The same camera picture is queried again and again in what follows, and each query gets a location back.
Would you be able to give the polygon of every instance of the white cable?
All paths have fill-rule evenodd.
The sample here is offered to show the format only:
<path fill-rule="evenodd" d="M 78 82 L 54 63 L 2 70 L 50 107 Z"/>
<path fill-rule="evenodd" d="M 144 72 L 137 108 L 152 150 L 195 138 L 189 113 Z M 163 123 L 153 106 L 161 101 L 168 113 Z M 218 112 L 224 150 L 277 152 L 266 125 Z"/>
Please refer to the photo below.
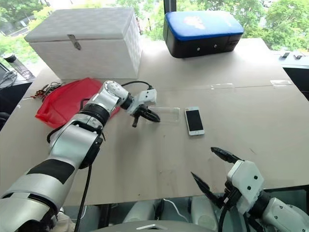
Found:
<path fill-rule="evenodd" d="M 178 214 L 179 216 L 181 216 L 182 218 L 184 218 L 184 219 L 186 220 L 186 222 L 189 223 L 188 219 L 187 219 L 184 215 L 181 215 L 181 214 L 179 213 L 179 211 L 178 211 L 178 209 L 177 209 L 177 207 L 176 207 L 176 205 L 175 205 L 174 202 L 172 202 L 172 201 L 170 201 L 170 200 L 166 200 L 165 198 L 163 198 L 163 200 L 166 201 L 166 202 L 171 203 L 171 204 L 174 206 L 174 208 L 176 209 L 177 214 Z"/>
<path fill-rule="evenodd" d="M 85 210 L 84 210 L 84 212 L 83 212 L 83 214 L 82 214 L 82 216 L 81 216 L 81 220 L 84 218 L 84 216 L 85 216 L 85 214 L 86 214 L 86 210 L 87 210 L 87 205 L 85 206 Z M 77 218 L 74 218 L 74 219 L 68 218 L 68 219 L 62 219 L 62 220 L 59 220 L 59 221 L 67 221 L 67 220 L 76 221 Z"/>

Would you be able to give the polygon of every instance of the red bag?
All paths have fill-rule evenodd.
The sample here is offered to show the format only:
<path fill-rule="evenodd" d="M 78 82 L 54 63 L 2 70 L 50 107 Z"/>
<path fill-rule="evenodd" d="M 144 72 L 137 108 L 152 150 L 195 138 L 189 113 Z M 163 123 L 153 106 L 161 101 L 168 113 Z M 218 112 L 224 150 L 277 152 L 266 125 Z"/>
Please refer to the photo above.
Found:
<path fill-rule="evenodd" d="M 91 98 L 101 86 L 100 81 L 91 78 L 61 86 L 45 98 L 35 117 L 52 128 L 60 127 L 80 110 L 81 100 Z"/>

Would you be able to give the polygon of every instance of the white storage box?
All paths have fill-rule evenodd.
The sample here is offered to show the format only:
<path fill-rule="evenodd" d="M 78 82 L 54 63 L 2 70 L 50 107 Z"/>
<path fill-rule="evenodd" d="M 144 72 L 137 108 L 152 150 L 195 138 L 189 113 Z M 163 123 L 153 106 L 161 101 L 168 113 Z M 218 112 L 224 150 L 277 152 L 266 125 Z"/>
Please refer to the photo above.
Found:
<path fill-rule="evenodd" d="M 141 48 L 133 8 L 57 10 L 25 40 L 62 80 L 137 78 Z"/>

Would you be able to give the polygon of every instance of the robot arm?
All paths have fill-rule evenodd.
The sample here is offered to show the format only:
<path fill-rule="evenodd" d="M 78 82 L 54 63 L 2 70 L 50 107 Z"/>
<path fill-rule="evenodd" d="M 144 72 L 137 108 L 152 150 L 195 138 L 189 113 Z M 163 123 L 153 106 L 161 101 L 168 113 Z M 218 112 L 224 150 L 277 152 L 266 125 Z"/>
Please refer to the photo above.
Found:
<path fill-rule="evenodd" d="M 263 191 L 264 178 L 255 163 L 241 160 L 217 147 L 212 147 L 211 151 L 224 161 L 234 163 L 227 174 L 225 194 L 220 198 L 211 193 L 209 186 L 193 174 L 201 190 L 215 205 L 228 210 L 236 207 L 242 215 L 248 213 L 251 215 L 249 223 L 251 222 L 251 226 L 257 231 L 263 229 L 256 219 L 282 232 L 309 231 L 309 216 L 305 212 L 295 206 L 286 205 L 277 198 L 271 198 Z"/>
<path fill-rule="evenodd" d="M 155 89 L 132 97 L 120 84 L 106 81 L 99 93 L 53 134 L 48 158 L 27 171 L 2 195 L 0 232 L 53 228 L 77 171 L 96 158 L 103 142 L 103 128 L 115 107 L 120 106 L 135 117 L 136 126 L 139 116 L 160 121 L 147 108 L 155 102 Z"/>

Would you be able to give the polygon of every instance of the smartphone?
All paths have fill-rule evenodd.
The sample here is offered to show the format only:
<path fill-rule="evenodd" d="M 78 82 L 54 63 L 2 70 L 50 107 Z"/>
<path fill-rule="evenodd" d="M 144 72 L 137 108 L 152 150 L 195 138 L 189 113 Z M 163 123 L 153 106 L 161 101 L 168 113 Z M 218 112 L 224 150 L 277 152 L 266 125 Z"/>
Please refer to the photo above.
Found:
<path fill-rule="evenodd" d="M 187 121 L 189 135 L 205 134 L 198 107 L 187 107 L 184 114 Z"/>

